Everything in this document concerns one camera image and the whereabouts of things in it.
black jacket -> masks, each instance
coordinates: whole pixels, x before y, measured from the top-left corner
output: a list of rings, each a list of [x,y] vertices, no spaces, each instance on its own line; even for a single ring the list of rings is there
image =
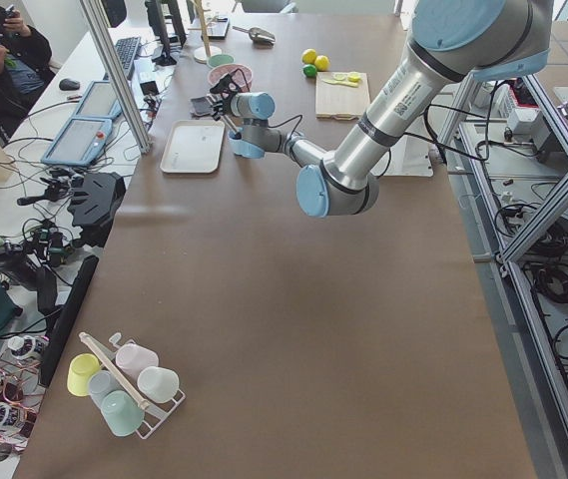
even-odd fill
[[[19,34],[7,35],[2,26],[4,17],[4,9],[0,7],[0,42],[11,54],[31,67],[48,84],[55,76],[48,67],[52,55],[48,40],[30,26],[32,32],[30,37],[21,37]],[[0,116],[24,118],[30,107],[31,105],[25,104],[22,96],[15,88],[9,73],[2,72],[0,75]]]

white tray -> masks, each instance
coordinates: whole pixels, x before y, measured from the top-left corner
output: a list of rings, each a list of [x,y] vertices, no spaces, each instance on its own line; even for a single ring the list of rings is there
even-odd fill
[[[212,173],[220,163],[224,124],[213,120],[175,122],[160,169],[164,173]]]

light blue cup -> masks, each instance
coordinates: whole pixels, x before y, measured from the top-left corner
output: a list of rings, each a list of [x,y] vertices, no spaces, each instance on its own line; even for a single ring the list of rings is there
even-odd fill
[[[118,437],[133,434],[144,421],[144,411],[125,391],[113,391],[102,401],[100,408],[111,432]]]
[[[104,398],[111,392],[122,390],[122,386],[109,371],[97,371],[88,381],[88,393],[97,407],[102,407]]]

metal scoop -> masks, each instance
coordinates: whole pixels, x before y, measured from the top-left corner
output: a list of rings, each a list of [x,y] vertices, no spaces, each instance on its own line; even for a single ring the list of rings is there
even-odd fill
[[[263,28],[253,27],[247,30],[246,28],[233,25],[233,29],[248,33],[248,36],[251,37],[254,43],[261,43],[262,45],[273,45],[275,43],[275,35],[271,32],[267,32]]]

robot arm label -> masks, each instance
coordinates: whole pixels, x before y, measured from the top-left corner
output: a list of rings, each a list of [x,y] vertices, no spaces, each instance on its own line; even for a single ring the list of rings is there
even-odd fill
[[[401,65],[383,87],[383,93],[385,93],[387,97],[392,97],[392,94],[399,88],[406,75],[407,70]],[[414,113],[421,112],[423,101],[429,98],[431,94],[432,88],[427,83],[422,81],[413,82],[408,86],[407,92],[397,99],[398,101],[394,101],[391,111],[401,117],[401,119],[409,118]]]

